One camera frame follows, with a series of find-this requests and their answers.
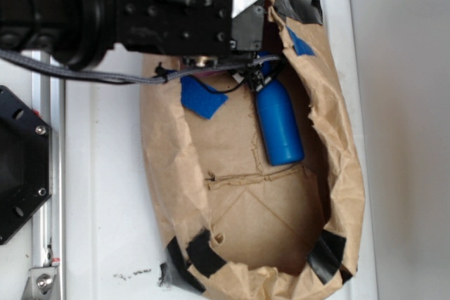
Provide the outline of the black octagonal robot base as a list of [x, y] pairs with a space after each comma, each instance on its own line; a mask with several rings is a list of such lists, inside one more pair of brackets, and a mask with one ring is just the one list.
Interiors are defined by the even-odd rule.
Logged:
[[50, 198], [51, 127], [1, 86], [1, 244]]

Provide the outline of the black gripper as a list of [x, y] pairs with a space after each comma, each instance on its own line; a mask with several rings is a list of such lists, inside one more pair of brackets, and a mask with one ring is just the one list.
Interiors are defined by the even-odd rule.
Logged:
[[118, 0], [127, 50], [181, 56], [204, 67], [246, 63], [262, 47], [264, 0]]

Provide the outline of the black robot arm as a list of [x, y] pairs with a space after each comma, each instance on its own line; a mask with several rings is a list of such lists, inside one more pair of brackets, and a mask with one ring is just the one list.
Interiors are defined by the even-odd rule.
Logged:
[[115, 44], [205, 65], [262, 48], [264, 0], [1, 0], [1, 47], [39, 50], [73, 70]]

